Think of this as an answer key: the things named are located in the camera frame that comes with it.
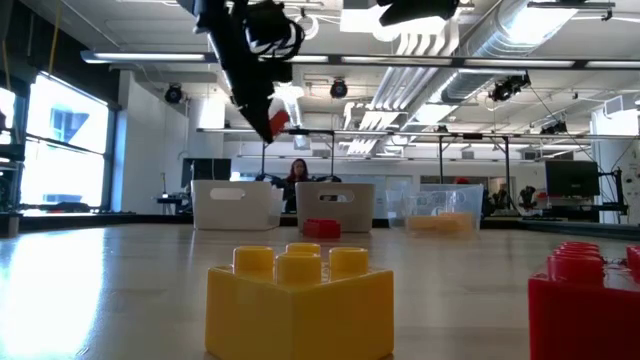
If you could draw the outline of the white plastic bin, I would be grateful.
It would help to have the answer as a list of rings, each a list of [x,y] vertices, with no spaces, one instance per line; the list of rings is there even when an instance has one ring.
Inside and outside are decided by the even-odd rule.
[[[268,182],[192,180],[197,230],[265,231],[280,225],[283,190]]]

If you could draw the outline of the grey plastic bin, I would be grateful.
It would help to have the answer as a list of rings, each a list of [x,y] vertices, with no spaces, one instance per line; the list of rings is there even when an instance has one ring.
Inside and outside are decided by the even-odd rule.
[[[298,229],[309,219],[340,223],[343,232],[372,229],[375,186],[368,183],[299,182],[295,185]]]

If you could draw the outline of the clear plastic bin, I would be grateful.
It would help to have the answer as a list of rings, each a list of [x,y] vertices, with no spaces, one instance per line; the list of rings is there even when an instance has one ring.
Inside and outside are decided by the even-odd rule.
[[[480,228],[484,187],[480,184],[423,184],[419,191],[387,192],[388,222],[409,232],[461,234]]]

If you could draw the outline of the small square yellow toy brick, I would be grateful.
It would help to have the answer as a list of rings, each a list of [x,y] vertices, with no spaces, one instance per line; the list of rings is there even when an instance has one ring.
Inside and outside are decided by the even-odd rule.
[[[380,360],[394,350],[394,274],[360,247],[237,247],[208,271],[204,342],[219,360]]]

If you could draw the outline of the long red toy brick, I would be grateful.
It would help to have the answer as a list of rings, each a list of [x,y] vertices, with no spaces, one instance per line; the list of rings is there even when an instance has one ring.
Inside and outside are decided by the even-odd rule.
[[[640,360],[640,245],[564,242],[528,279],[531,360]]]
[[[341,237],[341,224],[332,219],[307,219],[303,224],[303,235],[317,239]]]
[[[269,120],[272,137],[275,138],[289,122],[289,114],[286,110],[276,112]]]

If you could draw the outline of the long ceiling light bar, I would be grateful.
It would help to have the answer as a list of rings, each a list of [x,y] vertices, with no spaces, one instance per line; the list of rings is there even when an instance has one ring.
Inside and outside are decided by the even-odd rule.
[[[379,56],[379,55],[298,55],[294,64],[332,66],[428,67],[452,69],[545,70],[545,71],[634,71],[640,70],[640,59],[551,59],[551,58],[486,58],[451,56]]]

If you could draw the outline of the black ceiling spotlight cluster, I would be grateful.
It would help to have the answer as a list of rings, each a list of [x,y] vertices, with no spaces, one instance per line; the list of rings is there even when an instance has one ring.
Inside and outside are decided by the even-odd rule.
[[[530,85],[531,80],[527,73],[508,76],[494,84],[494,88],[488,93],[488,97],[493,102],[505,102]]]

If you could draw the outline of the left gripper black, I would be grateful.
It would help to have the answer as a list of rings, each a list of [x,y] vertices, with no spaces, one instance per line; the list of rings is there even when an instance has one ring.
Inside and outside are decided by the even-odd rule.
[[[197,32],[210,40],[242,116],[266,143],[273,142],[269,108],[273,83],[290,74],[288,63],[253,54],[248,46],[243,20],[249,0],[194,0],[192,14]]]

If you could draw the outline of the long ceiling lamp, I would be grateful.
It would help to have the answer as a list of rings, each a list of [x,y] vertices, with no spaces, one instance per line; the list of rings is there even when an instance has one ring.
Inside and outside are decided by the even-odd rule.
[[[153,52],[93,52],[82,51],[81,58],[86,63],[217,63],[212,53],[153,53]]]

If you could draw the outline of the person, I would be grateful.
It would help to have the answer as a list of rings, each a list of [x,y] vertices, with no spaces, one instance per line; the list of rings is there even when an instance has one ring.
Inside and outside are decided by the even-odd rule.
[[[296,192],[295,186],[299,182],[309,181],[308,167],[304,159],[296,159],[291,164],[290,173],[285,179],[283,200],[285,202],[285,212],[295,213],[296,207]]]

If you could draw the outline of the black computer monitor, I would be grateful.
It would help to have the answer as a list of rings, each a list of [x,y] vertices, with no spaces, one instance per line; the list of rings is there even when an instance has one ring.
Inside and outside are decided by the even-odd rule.
[[[546,192],[550,197],[594,197],[600,195],[596,162],[549,160],[545,162]]]
[[[181,187],[187,187],[192,180],[229,181],[231,165],[232,160],[227,158],[184,158]]]

